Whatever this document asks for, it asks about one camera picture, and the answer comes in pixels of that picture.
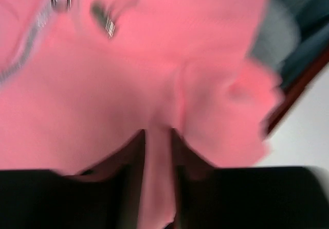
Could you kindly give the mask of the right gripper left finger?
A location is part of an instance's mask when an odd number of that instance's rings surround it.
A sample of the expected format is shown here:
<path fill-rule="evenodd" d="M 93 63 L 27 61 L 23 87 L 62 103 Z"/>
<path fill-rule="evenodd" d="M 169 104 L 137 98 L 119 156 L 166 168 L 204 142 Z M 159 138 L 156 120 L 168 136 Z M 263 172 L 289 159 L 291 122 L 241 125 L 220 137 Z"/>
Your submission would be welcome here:
<path fill-rule="evenodd" d="M 1 228 L 136 228 L 145 131 L 76 175 L 1 171 Z"/>

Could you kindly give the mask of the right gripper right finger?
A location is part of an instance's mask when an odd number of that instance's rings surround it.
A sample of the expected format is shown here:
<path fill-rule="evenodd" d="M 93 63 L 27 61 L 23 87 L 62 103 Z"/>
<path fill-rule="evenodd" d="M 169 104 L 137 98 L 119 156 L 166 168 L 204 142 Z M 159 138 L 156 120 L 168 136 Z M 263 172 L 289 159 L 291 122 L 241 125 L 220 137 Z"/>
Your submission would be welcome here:
<path fill-rule="evenodd" d="M 174 228 L 328 228 L 328 174 L 312 166 L 216 168 L 171 130 Z"/>

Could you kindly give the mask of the pink zip hoodie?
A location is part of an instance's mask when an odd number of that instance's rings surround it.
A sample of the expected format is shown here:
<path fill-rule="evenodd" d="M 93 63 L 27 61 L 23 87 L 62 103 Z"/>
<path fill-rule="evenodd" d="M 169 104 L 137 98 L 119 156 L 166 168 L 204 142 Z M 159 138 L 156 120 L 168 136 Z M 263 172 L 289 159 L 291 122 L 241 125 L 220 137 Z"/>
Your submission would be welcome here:
<path fill-rule="evenodd" d="M 175 214 L 169 132 L 216 167 L 266 153 L 268 0 L 1 0 L 1 169 L 74 174 L 145 129 L 139 228 Z"/>

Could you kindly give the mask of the red suitcase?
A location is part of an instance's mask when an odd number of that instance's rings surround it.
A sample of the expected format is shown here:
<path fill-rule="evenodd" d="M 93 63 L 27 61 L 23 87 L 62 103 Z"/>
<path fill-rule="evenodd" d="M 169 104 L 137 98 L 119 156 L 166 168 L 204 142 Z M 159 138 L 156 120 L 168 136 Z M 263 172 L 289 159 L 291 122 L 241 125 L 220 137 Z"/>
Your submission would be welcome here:
<path fill-rule="evenodd" d="M 270 133 L 328 63 L 328 0 L 269 0 L 251 54 L 282 78 Z"/>

